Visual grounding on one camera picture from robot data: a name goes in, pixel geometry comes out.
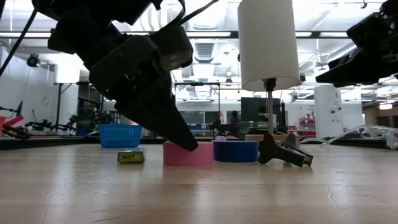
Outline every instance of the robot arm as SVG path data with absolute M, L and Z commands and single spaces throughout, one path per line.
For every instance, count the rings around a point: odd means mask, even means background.
M 122 34 L 112 21 L 133 25 L 162 0 L 32 0 L 36 10 L 58 21 L 48 47 L 77 54 L 90 71 L 90 82 L 125 117 L 194 150 L 198 144 L 172 101 L 170 71 L 192 63 L 193 49 L 184 22 L 218 0 L 183 18 L 181 13 L 151 36 Z
M 329 71 L 316 77 L 319 83 L 336 87 L 370 85 L 398 73 L 398 0 L 388 0 L 380 12 L 347 31 L 358 47 L 351 56 L 329 62 Z

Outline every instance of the white lampshade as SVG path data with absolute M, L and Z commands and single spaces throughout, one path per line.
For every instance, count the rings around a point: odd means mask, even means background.
M 266 91 L 300 83 L 292 0 L 243 0 L 238 7 L 242 88 Z

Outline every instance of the desk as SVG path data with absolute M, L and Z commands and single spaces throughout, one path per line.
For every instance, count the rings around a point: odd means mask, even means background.
M 398 152 L 302 145 L 312 167 L 274 160 L 118 164 L 98 144 L 0 151 L 0 223 L 397 223 Z
M 203 132 L 203 133 L 211 133 L 210 130 L 191 130 L 191 132 Z
M 196 140 L 200 140 L 200 139 L 206 139 L 206 140 L 208 140 L 208 139 L 214 139 L 213 136 L 194 136 L 194 138 L 195 138 Z M 234 137 L 234 136 L 226 136 L 225 138 L 226 138 L 226 139 L 237 139 L 237 138 Z

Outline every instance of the black tool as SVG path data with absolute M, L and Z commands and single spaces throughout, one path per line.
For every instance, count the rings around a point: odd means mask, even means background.
M 33 130 L 44 131 L 45 128 L 51 129 L 52 123 L 46 119 L 43 119 L 43 121 L 41 121 L 41 122 L 36 122 L 36 121 L 33 122 L 32 121 L 32 122 L 28 122 L 25 124 L 25 127 L 29 127 L 29 126 L 31 126 L 33 128 Z
M 259 163 L 266 164 L 271 159 L 281 159 L 296 166 L 311 166 L 313 156 L 296 146 L 294 134 L 289 134 L 281 146 L 275 143 L 269 133 L 264 134 L 264 139 L 259 144 Z
M 358 48 L 351 56 L 329 62 L 330 70 L 317 76 L 317 82 L 335 87 L 370 85 L 398 73 L 397 31 L 398 0 L 388 0 L 380 12 L 372 13 L 347 31 Z
M 72 116 L 70 116 L 67 124 L 55 124 L 50 127 L 50 130 L 52 131 L 52 130 L 56 129 L 56 130 L 61 130 L 61 131 L 76 131 L 76 128 L 73 127 L 73 125 L 81 119 L 82 118 L 80 116 L 73 114 Z
M 14 128 L 14 127 L 8 126 L 6 124 L 4 124 L 2 126 L 1 132 L 3 132 L 4 134 L 7 134 L 10 137 L 14 137 L 16 139 L 29 139 L 30 138 L 30 135 L 27 134 L 23 129 Z

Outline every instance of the ceiling light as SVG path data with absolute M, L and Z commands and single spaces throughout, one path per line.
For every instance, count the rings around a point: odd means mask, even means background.
M 21 32 L 0 32 L 0 38 L 18 38 Z M 25 34 L 27 38 L 49 38 L 50 32 L 28 32 Z
M 183 102 L 185 102 L 185 103 L 191 103 L 191 102 L 195 102 L 195 103 L 208 103 L 208 102 L 211 102 L 211 100 L 195 100 L 195 99 L 192 99 L 192 100 L 183 100 Z
M 311 35 L 311 32 L 296 32 L 296 37 L 310 37 Z
M 160 30 L 160 11 L 157 11 L 153 4 L 150 5 L 147 11 L 150 14 L 150 24 L 153 26 L 154 30 Z
M 195 31 L 187 32 L 188 37 L 231 37 L 231 32 Z
M 148 32 L 126 32 L 129 35 L 149 35 Z
M 149 25 L 149 11 L 148 10 L 149 9 L 145 10 L 142 13 L 139 21 L 137 21 L 137 22 L 139 22 L 141 24 L 142 28 L 144 28 L 145 31 L 152 30 L 151 26 Z
M 380 104 L 379 105 L 380 110 L 389 110 L 392 109 L 392 104 L 390 103 L 385 103 L 385 104 Z
M 227 44 L 226 40 L 191 40 L 193 44 Z
M 345 32 L 321 32 L 320 37 L 348 37 Z

